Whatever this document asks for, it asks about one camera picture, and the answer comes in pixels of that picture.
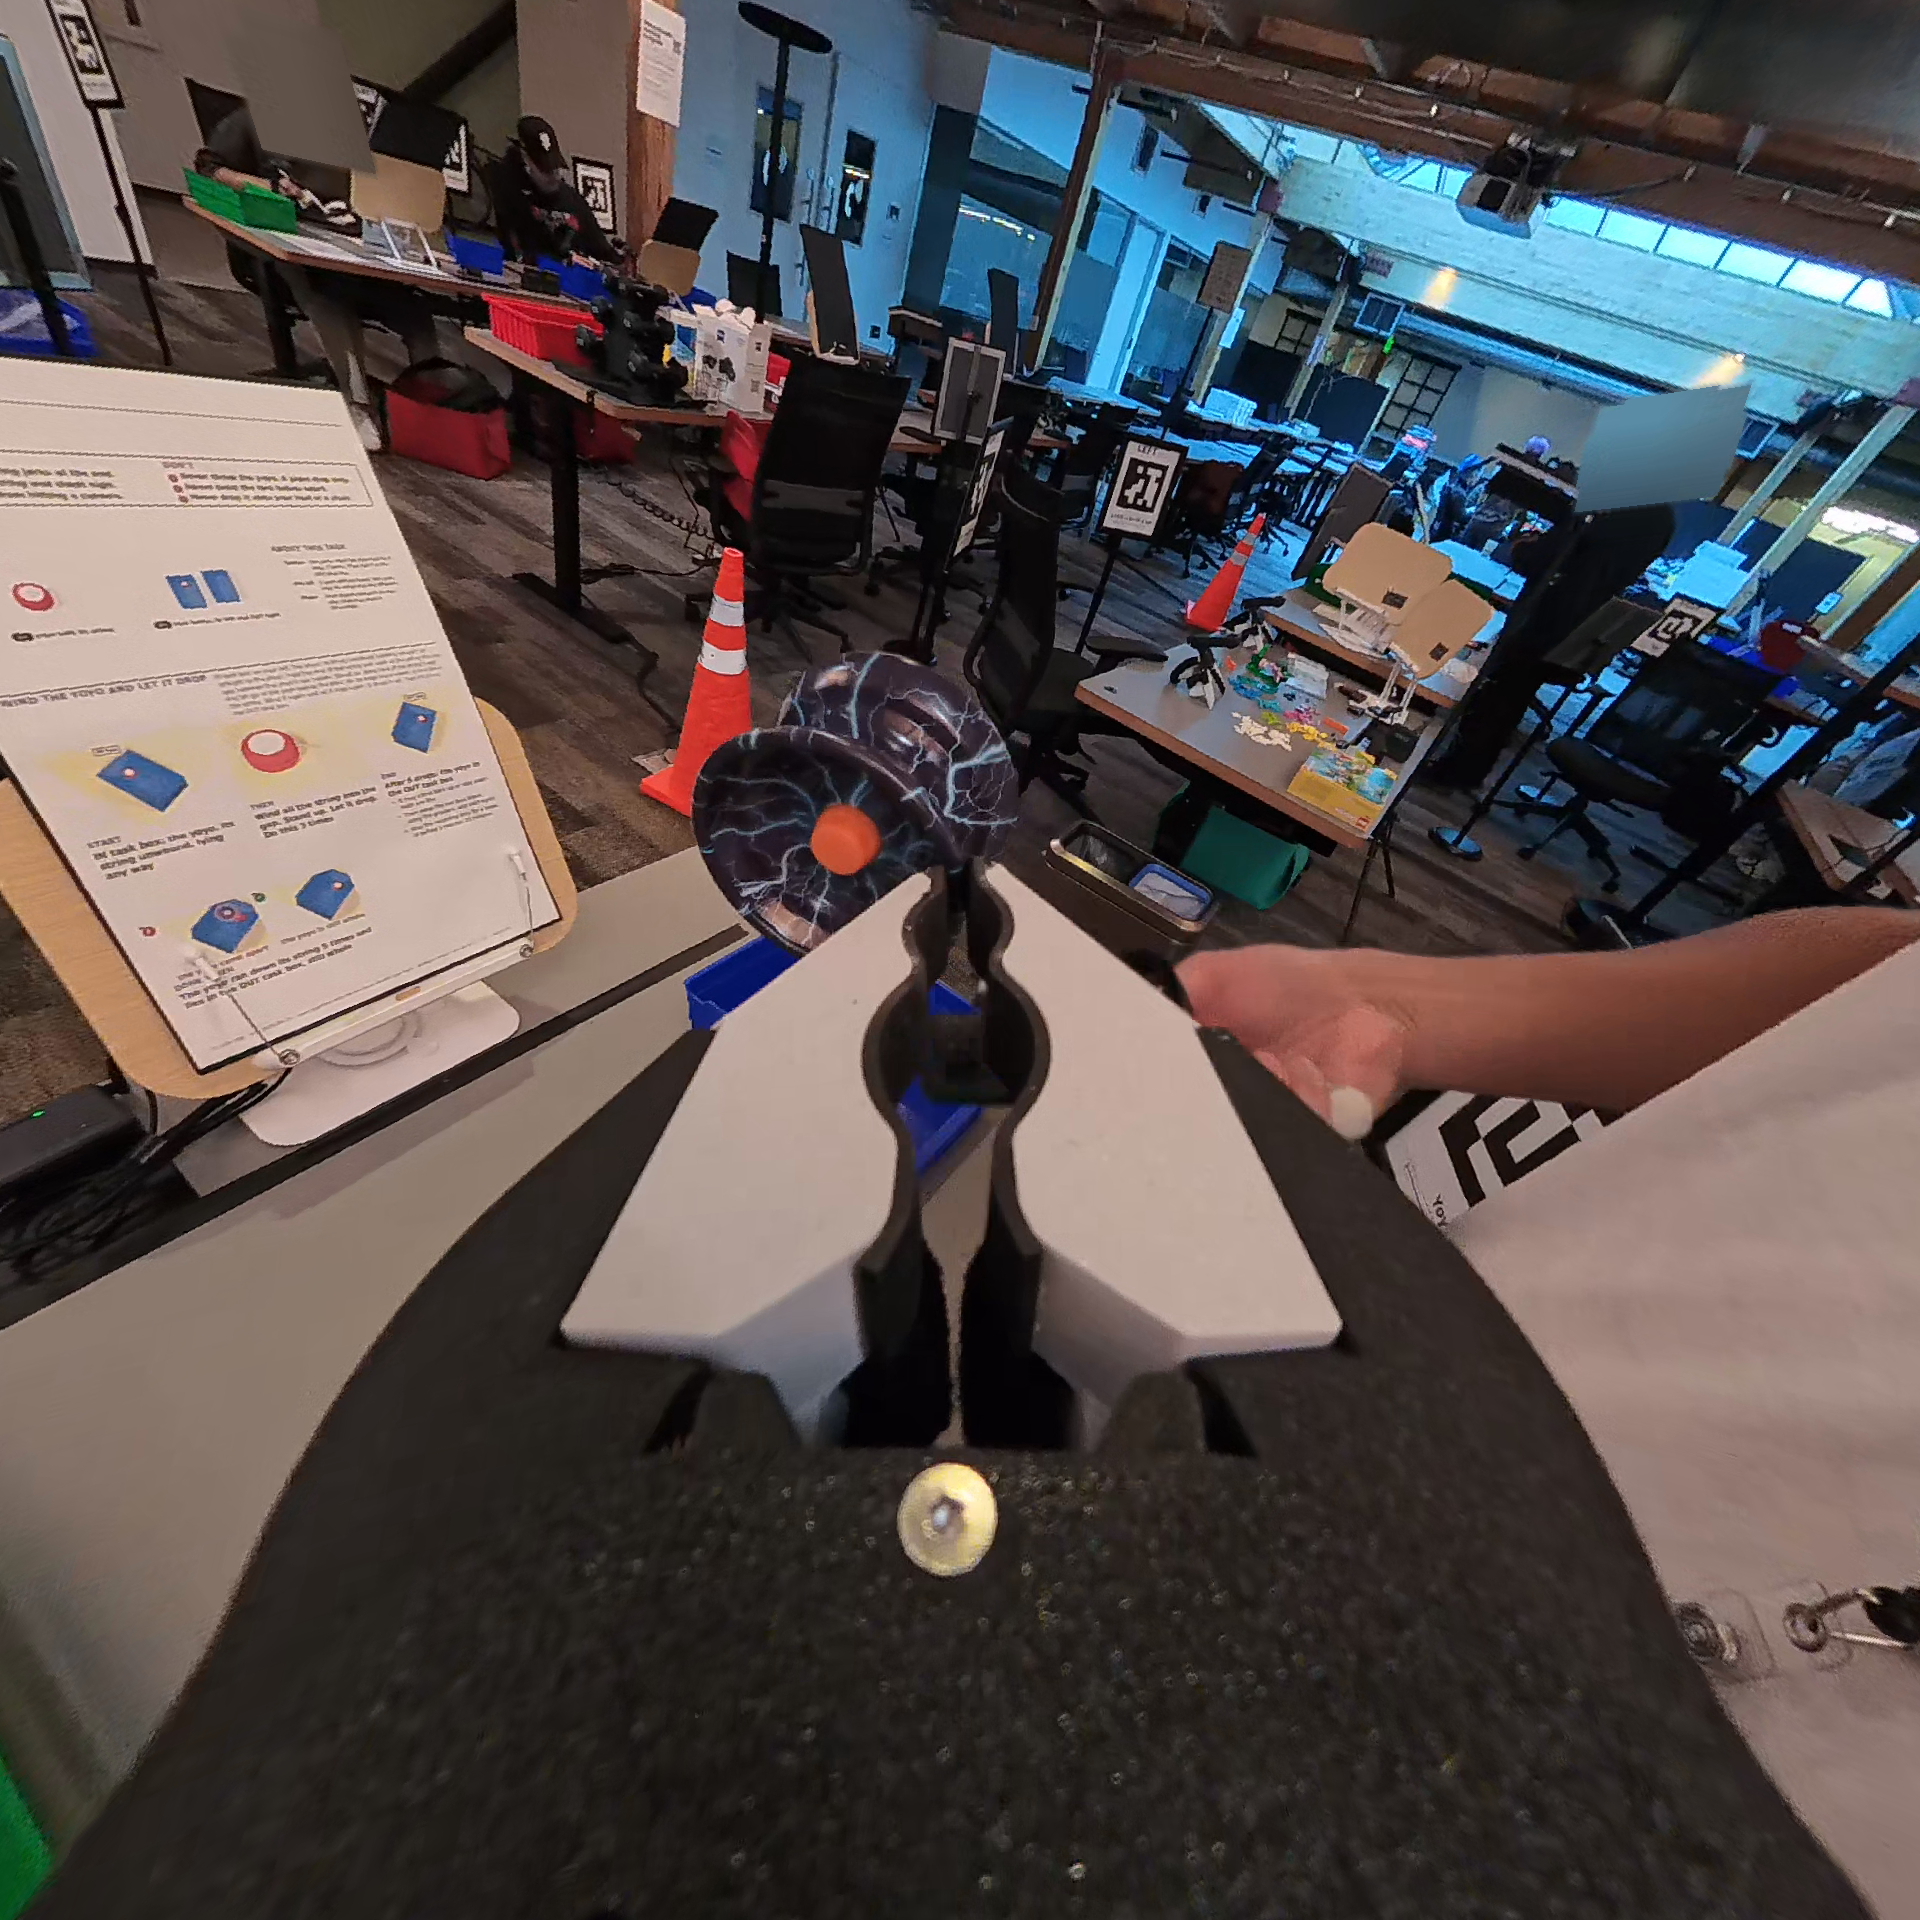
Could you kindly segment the large green plastic bin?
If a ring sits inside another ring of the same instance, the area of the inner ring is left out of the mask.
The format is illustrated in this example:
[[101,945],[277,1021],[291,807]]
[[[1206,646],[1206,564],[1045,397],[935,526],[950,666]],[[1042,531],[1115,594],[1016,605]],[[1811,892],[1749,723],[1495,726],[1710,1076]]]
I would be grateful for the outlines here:
[[59,1759],[32,1716],[2,1710],[2,1915],[18,1917],[58,1870]]

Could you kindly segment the black office chair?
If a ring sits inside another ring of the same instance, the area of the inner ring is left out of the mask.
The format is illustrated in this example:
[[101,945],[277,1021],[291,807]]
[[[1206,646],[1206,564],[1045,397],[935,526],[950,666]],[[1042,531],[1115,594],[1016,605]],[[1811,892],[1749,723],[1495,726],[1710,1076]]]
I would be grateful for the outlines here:
[[747,621],[802,646],[799,626],[836,641],[819,593],[829,577],[859,573],[872,557],[872,509],[890,460],[908,374],[805,355],[788,367],[779,405],[766,428],[747,508],[712,503],[726,545],[742,557]]
[[1746,734],[1764,725],[1764,706],[1782,678],[1764,660],[1678,641],[1645,658],[1583,729],[1535,726],[1525,753],[1540,749],[1549,785],[1567,794],[1509,805],[1548,821],[1539,838],[1517,849],[1517,860],[1534,860],[1571,831],[1599,863],[1599,889],[1614,897],[1622,870],[1614,841],[1595,822],[1597,807],[1654,814],[1691,841],[1728,822]]
[[999,578],[967,644],[962,671],[994,723],[1021,789],[1054,790],[1093,819],[1088,773],[1067,763],[1083,732],[1119,734],[1076,691],[1119,666],[1164,666],[1165,651],[1139,636],[1094,633],[1091,655],[1059,644],[1063,495],[1015,465],[999,486]]

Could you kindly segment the metal badge clip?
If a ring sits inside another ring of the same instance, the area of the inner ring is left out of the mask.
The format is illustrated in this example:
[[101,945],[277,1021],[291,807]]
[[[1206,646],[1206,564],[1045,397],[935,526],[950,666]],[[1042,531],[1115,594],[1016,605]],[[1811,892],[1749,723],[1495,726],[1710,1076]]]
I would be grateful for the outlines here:
[[1782,1633],[1807,1655],[1840,1643],[1918,1650],[1918,1587],[1860,1587],[1792,1601],[1782,1609]]

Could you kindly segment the long wooden work table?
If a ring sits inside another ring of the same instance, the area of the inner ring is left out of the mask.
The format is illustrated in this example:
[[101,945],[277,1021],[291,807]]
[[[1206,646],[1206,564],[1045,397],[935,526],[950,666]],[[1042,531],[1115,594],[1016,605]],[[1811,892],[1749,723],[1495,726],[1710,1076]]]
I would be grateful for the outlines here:
[[426,347],[426,325],[492,327],[492,302],[518,302],[559,327],[591,321],[590,306],[500,277],[461,277],[442,267],[382,255],[318,230],[240,225],[191,195],[160,197],[160,205],[216,235],[250,260],[245,282],[269,339],[269,377],[325,380],[340,393],[367,383],[366,347],[352,330],[384,330],[407,350]]

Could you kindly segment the white stand base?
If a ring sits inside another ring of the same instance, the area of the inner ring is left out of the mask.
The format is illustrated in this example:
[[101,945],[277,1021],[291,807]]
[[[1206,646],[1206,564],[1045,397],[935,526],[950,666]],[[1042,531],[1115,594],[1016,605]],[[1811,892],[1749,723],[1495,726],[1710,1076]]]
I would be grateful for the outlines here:
[[311,1145],[502,1047],[518,1030],[518,1007],[486,983],[412,1001],[394,1020],[285,1068],[240,1123],[263,1145]]

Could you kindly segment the large orange traffic cone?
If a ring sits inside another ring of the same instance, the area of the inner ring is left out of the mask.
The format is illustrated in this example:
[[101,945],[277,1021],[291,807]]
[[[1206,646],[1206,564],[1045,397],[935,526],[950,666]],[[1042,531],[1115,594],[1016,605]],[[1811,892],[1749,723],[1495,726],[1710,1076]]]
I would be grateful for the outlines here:
[[708,756],[752,732],[747,660],[746,557],[725,546],[703,641],[692,670],[687,706],[671,762],[640,781],[640,794],[691,819],[692,796]]

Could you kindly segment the black power adapter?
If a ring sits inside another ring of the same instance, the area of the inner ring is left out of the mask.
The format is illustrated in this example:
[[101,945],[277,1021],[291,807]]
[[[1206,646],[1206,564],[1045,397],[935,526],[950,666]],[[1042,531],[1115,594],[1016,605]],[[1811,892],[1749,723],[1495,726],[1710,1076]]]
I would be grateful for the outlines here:
[[2,1198],[110,1163],[139,1145],[142,1125],[107,1087],[77,1087],[2,1126]]

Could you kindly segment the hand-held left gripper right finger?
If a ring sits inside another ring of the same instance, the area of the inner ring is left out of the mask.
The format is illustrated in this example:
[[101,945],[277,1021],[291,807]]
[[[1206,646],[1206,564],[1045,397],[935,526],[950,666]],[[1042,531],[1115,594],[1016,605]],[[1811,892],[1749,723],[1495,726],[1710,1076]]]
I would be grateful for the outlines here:
[[1003,866],[967,908],[1012,1092],[965,1278],[967,1443],[1083,1445],[1143,1379],[1332,1348],[1342,1317],[1253,1129],[1279,1087],[1231,1066],[1165,970]]

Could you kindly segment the small marker sign on stand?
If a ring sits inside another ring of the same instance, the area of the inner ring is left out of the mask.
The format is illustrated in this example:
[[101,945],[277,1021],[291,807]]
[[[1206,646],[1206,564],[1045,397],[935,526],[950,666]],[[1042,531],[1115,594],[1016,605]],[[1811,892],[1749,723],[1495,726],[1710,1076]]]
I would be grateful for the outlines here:
[[1186,444],[1125,434],[1094,531],[1108,542],[1155,542],[1168,518],[1184,466]]

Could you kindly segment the yellow toy box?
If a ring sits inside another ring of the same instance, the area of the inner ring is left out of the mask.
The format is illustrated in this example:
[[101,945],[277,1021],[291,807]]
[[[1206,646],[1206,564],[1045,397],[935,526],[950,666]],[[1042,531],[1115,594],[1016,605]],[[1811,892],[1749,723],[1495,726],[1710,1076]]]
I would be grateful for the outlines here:
[[1402,771],[1370,753],[1317,748],[1287,781],[1287,797],[1358,835],[1371,835],[1402,790]]

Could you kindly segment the dark marbled yoyo orange hub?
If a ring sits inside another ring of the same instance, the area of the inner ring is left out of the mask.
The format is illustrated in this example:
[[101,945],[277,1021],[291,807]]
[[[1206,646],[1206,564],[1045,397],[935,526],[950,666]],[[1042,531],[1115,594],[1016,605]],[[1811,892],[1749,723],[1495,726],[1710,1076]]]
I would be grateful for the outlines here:
[[970,689],[867,654],[808,670],[771,726],[716,748],[691,819],[733,913],[811,953],[900,882],[994,857],[1020,797],[1015,756]]

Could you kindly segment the wooden stand board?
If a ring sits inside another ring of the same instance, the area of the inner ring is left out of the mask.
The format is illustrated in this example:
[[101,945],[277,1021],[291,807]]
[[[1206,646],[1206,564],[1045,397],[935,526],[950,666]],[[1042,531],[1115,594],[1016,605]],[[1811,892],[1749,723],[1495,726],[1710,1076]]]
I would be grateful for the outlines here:
[[443,977],[431,977],[370,1003],[358,1015],[328,1021],[298,1037],[254,1045],[238,1062],[198,1069],[187,1059],[175,1030],[132,972],[107,924],[67,869],[58,843],[36,821],[13,779],[2,781],[2,894],[28,938],[34,941],[68,998],[134,1084],[165,1098],[207,1100],[258,1085],[282,1069],[302,1068],[326,1049],[346,1045],[394,1018],[416,1015],[452,993],[547,953],[572,932],[579,918],[579,887],[572,877],[558,831],[549,821],[533,763],[514,725],[490,702],[478,702],[486,738],[507,781],[518,822],[538,860],[558,915],[549,924],[510,938],[502,946],[478,953]]

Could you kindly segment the person's right forearm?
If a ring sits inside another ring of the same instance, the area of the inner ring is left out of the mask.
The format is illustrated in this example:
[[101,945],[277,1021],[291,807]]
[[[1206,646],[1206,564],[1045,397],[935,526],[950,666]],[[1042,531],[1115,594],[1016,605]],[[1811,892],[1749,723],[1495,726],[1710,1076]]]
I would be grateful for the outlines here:
[[1389,956],[1327,1081],[1375,1108],[1453,1090],[1622,1113],[1914,951],[1911,909],[1837,905],[1631,951]]

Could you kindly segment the red plastic bin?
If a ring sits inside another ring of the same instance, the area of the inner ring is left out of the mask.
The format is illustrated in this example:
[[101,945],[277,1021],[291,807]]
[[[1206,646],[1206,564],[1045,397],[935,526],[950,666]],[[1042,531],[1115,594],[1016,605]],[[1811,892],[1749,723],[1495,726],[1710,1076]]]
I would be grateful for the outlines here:
[[594,364],[603,325],[576,305],[544,298],[485,293],[492,339],[538,362],[562,367]]

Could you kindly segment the black white marker card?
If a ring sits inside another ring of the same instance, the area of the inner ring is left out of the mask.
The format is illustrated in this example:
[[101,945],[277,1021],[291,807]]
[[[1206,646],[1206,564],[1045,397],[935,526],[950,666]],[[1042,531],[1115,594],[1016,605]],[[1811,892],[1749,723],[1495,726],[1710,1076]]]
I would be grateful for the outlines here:
[[1614,1111],[1549,1100],[1421,1092],[1382,1119],[1370,1149],[1406,1201],[1448,1231],[1616,1119]]

